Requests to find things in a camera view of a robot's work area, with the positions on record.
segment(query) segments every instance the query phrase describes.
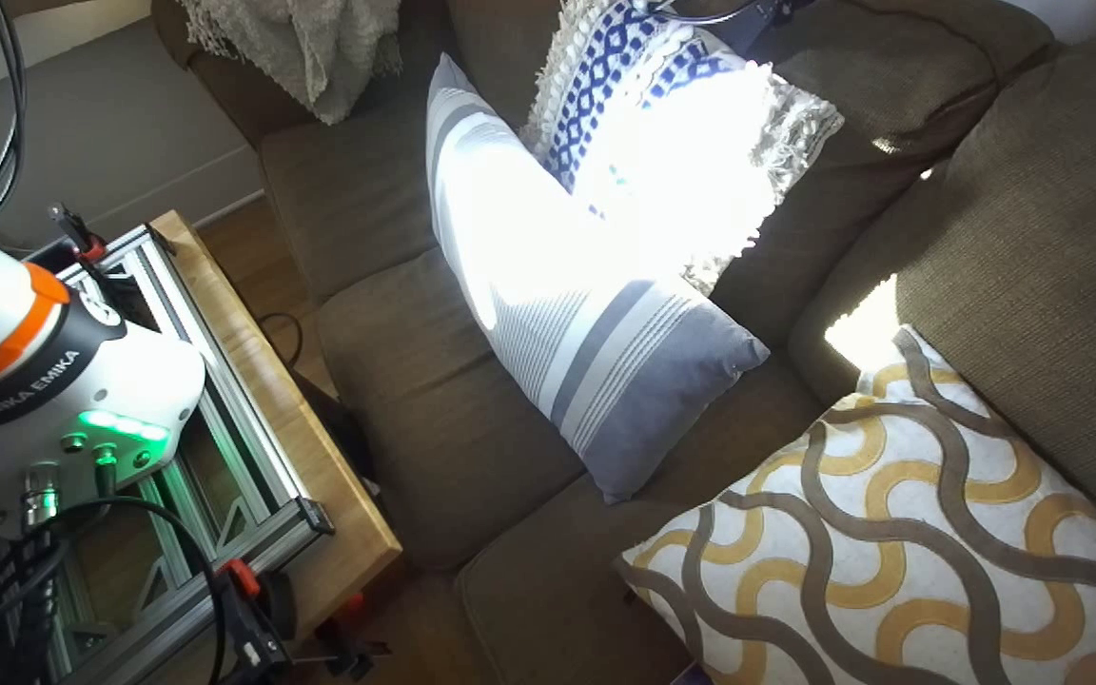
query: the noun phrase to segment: couch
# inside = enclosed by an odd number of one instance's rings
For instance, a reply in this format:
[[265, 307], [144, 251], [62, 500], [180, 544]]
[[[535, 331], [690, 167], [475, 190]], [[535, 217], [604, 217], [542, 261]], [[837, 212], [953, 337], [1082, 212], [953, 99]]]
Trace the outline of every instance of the couch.
[[316, 304], [339, 412], [405, 540], [405, 585], [369, 618], [377, 680], [670, 680], [692, 656], [628, 595], [615, 554], [794, 440], [858, 369], [831, 327], [893, 276], [893, 313], [1096, 503], [1096, 40], [1063, 46], [998, 0], [813, 0], [750, 49], [841, 105], [757, 246], [713, 299], [774, 358], [604, 503], [475, 327], [426, 208], [426, 85], [452, 53], [525, 123], [557, 0], [409, 0], [405, 76], [339, 125], [259, 72], [173, 58], [251, 139]]

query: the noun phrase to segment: white striped pillow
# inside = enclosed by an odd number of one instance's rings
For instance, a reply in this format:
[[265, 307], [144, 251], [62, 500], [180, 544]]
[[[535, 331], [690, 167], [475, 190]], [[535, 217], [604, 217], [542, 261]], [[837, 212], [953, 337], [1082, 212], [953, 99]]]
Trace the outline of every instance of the white striped pillow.
[[683, 276], [647, 276], [442, 58], [426, 113], [433, 237], [523, 393], [604, 500], [636, 493], [770, 351]]

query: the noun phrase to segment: throw pillow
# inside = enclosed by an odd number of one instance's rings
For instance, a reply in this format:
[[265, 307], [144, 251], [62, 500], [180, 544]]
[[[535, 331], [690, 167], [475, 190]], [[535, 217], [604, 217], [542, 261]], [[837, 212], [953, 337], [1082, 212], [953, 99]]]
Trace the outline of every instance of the throw pillow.
[[837, 131], [661, 0], [568, 0], [525, 139], [647, 271], [713, 293]]
[[1096, 503], [897, 351], [619, 575], [730, 680], [1096, 680]]
[[604, 500], [636, 493], [770, 351], [679, 276], [628, 265], [450, 58], [426, 139], [433, 237], [487, 341]]

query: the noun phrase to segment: blue and white pillow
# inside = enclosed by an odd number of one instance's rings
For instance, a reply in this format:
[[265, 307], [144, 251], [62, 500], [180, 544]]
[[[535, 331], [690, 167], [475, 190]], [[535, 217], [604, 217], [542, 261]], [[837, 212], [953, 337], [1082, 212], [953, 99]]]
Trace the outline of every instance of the blue and white pillow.
[[442, 58], [426, 109], [433, 237], [490, 351], [609, 503], [770, 351], [679, 276], [619, 254]]
[[652, 105], [740, 66], [741, 58], [679, 21], [661, 0], [568, 0], [523, 136], [574, 190], [612, 105]]
[[523, 136], [609, 240], [713, 293], [841, 123], [667, 0], [568, 0]]

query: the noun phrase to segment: blanket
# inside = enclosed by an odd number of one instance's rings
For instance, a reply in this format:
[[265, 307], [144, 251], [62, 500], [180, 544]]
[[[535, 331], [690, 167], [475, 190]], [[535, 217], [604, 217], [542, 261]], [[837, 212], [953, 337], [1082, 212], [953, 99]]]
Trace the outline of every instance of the blanket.
[[363, 89], [396, 70], [401, 0], [184, 0], [190, 40], [263, 70], [321, 123], [339, 123]]

